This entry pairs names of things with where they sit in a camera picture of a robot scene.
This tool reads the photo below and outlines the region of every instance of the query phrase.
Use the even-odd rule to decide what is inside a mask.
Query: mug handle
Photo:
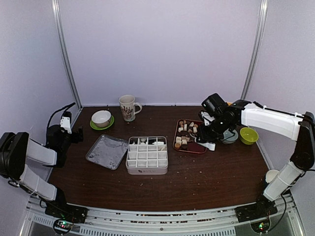
[[[140,108],[140,110],[139,110],[139,111],[137,111],[137,112],[134,112],[134,114],[138,114],[140,111],[142,111],[142,106],[141,106],[141,104],[140,104],[140,103],[135,102],[135,103],[134,103],[134,105],[135,105],[135,106],[138,106],[138,107]]]

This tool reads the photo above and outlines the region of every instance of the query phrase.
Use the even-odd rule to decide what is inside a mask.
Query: mug
[[[119,98],[120,108],[123,113],[123,117],[125,121],[134,121],[136,119],[136,114],[138,114],[142,110],[142,106],[140,103],[135,102],[136,98],[132,95],[124,95]],[[135,106],[139,106],[140,110],[135,111]]]

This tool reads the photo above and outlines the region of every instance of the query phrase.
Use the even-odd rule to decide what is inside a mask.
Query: yellow-green bowl
[[[259,138],[258,133],[255,130],[248,127],[242,128],[240,130],[240,135],[241,141],[246,145],[254,144]]]

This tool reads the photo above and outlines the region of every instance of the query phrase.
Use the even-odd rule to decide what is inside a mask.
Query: red tray
[[[192,119],[179,119],[177,121],[177,125],[176,125],[176,130],[175,130],[175,135],[174,135],[174,141],[173,141],[173,148],[176,150],[176,151],[182,151],[182,152],[188,152],[188,153],[195,153],[195,154],[204,154],[206,151],[207,151],[207,148],[202,146],[202,145],[199,145],[195,142],[189,142],[187,144],[187,150],[184,150],[184,149],[181,149],[182,147],[180,147],[179,149],[176,149],[175,148],[175,144],[176,144],[176,136],[182,136],[181,134],[178,133],[178,128],[180,127],[180,124],[179,122],[181,121],[189,121],[189,122],[193,122],[197,125],[201,125],[203,124],[203,122],[201,121],[198,121],[198,120],[192,120]]]

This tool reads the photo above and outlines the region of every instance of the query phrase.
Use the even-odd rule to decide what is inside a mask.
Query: table
[[[91,116],[109,110],[115,117],[108,130],[90,128]],[[123,120],[119,107],[85,107],[74,130],[84,126],[84,141],[72,144],[63,168],[54,168],[49,182],[61,188],[72,204],[119,210],[174,211],[210,209],[254,202],[263,191],[268,171],[257,145],[240,140],[217,144],[205,154],[178,152],[172,147],[177,120],[196,119],[201,107],[144,106],[136,120]],[[132,176],[126,157],[112,171],[85,159],[101,134],[128,140],[131,136],[165,136],[168,173],[162,176]]]

